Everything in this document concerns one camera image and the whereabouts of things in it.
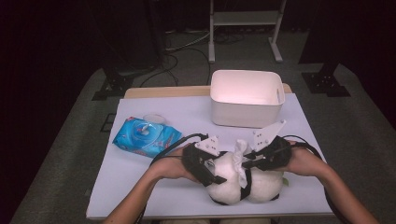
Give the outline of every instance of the white plastic bin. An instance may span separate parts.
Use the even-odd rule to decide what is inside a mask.
[[[216,71],[210,97],[212,121],[235,127],[263,128],[275,123],[285,103],[280,76],[263,71]]]

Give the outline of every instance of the human arm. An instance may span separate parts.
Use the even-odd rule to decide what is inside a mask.
[[[337,209],[352,223],[378,223],[354,196],[341,177],[326,162],[303,147],[294,147],[290,162],[278,170],[315,176],[327,190]]]
[[[163,178],[195,178],[184,168],[179,157],[184,147],[175,149],[168,158],[154,162],[136,182],[128,195],[108,215],[104,223],[134,223],[144,209],[157,182]]]

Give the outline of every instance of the white metal stand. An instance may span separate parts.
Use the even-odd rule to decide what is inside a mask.
[[[276,45],[280,23],[287,0],[282,0],[278,11],[249,11],[249,12],[215,12],[214,0],[210,0],[210,36],[209,36],[209,62],[215,62],[215,43],[213,41],[215,26],[225,25],[274,25],[275,30],[272,37],[268,38],[272,52],[277,63],[283,59]]]

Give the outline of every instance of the gray floor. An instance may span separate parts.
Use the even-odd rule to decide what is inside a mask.
[[[216,62],[211,64],[210,74],[219,69],[278,73],[297,94],[327,162],[381,223],[395,223],[395,130],[368,97],[357,77],[341,64],[334,74],[351,97],[329,98],[309,92],[301,73],[317,72],[321,64],[298,64],[307,33],[282,32],[279,35],[277,43],[283,63],[274,61],[266,42],[269,35],[245,35],[244,40],[235,44],[216,45]],[[194,38],[193,35],[170,35],[168,44],[174,47]],[[194,48],[207,55],[206,44]],[[206,84],[209,67],[200,52],[182,50],[173,55],[178,58],[177,66],[172,69],[178,85]],[[163,65],[170,67],[174,62],[173,58],[166,57]],[[140,86],[148,76],[138,77],[133,86]],[[120,99],[110,97],[106,101],[92,101],[104,80],[101,69],[92,74],[12,223],[92,223],[85,218],[85,211],[109,136],[100,129],[107,114],[116,112]],[[165,73],[152,78],[144,87],[174,85],[174,79]],[[339,222],[334,217],[282,217],[280,223]]]

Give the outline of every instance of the stuffed animal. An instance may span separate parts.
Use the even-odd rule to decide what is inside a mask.
[[[235,204],[247,198],[253,203],[265,203],[276,199],[282,190],[283,172],[263,171],[256,167],[245,169],[244,155],[252,149],[244,140],[237,140],[234,152],[226,152],[213,160],[210,169],[214,176],[227,179],[221,184],[206,186],[213,201],[220,204]]]

